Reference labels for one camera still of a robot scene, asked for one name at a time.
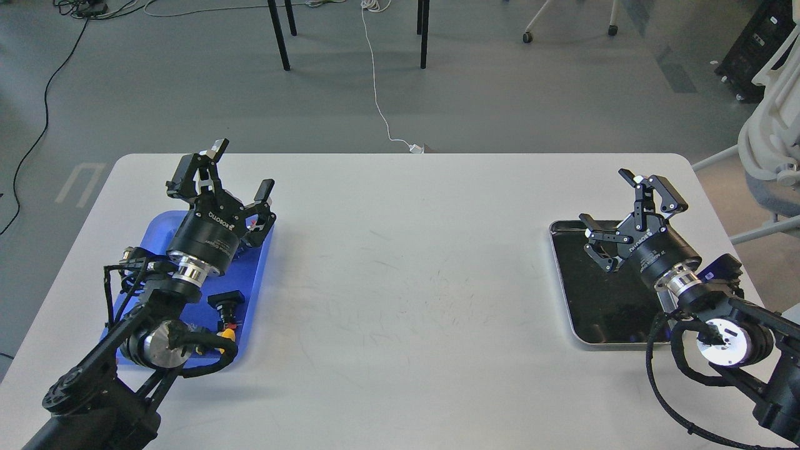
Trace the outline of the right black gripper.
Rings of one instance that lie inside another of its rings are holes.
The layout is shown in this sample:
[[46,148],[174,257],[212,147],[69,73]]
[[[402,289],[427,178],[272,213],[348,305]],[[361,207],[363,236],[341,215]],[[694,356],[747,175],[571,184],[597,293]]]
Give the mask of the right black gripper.
[[635,176],[625,168],[618,174],[635,190],[634,210],[611,230],[580,214],[588,238],[584,251],[606,273],[626,269],[649,289],[678,263],[696,270],[702,257],[669,225],[671,216],[688,210],[688,202],[665,177]]

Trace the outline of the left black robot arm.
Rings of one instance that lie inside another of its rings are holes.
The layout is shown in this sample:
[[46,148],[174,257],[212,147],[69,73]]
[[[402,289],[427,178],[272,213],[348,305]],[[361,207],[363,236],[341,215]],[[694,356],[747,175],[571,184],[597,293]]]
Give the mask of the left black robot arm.
[[189,210],[162,254],[128,247],[103,268],[106,335],[46,391],[51,417],[26,449],[143,449],[157,436],[158,407],[178,377],[211,375],[235,360],[242,292],[207,297],[218,315],[214,329],[181,318],[206,280],[224,276],[244,249],[261,247],[276,221],[273,179],[248,205],[223,188],[218,163],[228,145],[218,139],[186,154],[166,183],[168,196]]

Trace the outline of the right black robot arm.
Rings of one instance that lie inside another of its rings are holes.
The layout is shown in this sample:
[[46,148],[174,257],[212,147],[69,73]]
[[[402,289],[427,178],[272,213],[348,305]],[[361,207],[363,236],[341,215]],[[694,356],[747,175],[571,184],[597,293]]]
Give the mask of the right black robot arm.
[[706,269],[702,258],[671,227],[669,219],[688,203],[666,177],[620,176],[634,188],[632,213],[611,229],[588,214],[584,250],[606,273],[632,267],[646,287],[668,293],[674,307],[652,320],[646,344],[646,373],[662,408],[689,434],[732,448],[748,449],[688,421],[658,390],[652,365],[654,340],[672,321],[672,358],[684,376],[711,387],[734,387],[754,402],[758,424],[792,443],[799,441],[799,328],[795,322],[745,299],[742,263],[723,254]]

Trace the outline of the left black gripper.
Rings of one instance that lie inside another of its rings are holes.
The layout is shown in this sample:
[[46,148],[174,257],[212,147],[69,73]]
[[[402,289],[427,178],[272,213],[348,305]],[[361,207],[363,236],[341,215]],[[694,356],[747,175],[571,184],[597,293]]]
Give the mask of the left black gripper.
[[209,150],[186,154],[166,182],[168,197],[189,203],[189,212],[166,253],[171,258],[191,256],[220,276],[228,270],[238,248],[261,247],[276,221],[271,211],[273,179],[264,179],[254,202],[246,206],[222,187],[217,163],[228,145],[228,139],[218,139]]

